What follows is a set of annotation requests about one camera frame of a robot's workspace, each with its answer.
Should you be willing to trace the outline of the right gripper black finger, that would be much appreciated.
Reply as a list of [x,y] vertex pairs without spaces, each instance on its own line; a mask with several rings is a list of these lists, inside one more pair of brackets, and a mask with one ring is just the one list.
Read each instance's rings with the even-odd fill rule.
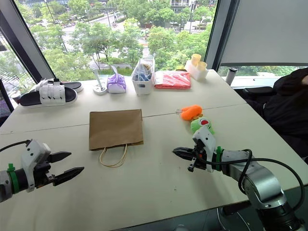
[[182,158],[182,159],[185,159],[185,160],[188,160],[188,161],[192,161],[192,159],[194,158],[192,152],[187,152],[187,151],[173,151],[173,153]]
[[192,154],[193,149],[187,147],[177,147],[172,151],[174,154]]

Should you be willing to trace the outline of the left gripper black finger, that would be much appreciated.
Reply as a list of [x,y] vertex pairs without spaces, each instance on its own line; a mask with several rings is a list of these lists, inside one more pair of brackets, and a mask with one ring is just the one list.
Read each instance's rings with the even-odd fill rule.
[[84,170],[84,167],[75,167],[75,168],[65,171],[64,173],[58,176],[55,176],[53,180],[53,186],[57,186],[57,185],[60,185],[62,183],[65,183],[71,180],[72,178],[80,174],[83,170]]
[[49,163],[55,163],[61,161],[70,156],[71,154],[72,154],[71,152],[67,151],[52,153],[49,155]]

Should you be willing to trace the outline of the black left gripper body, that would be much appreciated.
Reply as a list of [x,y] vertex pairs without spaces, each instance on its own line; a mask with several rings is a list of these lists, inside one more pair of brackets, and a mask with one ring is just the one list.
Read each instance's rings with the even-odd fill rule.
[[35,181],[35,188],[40,188],[51,184],[55,180],[55,175],[49,172],[51,166],[48,161],[44,161],[34,167],[33,176]]

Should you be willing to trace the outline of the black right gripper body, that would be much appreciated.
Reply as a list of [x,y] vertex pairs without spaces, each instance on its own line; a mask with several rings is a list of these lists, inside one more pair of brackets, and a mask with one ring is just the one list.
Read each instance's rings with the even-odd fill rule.
[[198,139],[194,148],[190,151],[192,157],[188,170],[193,172],[195,168],[206,170],[206,151],[204,143]]

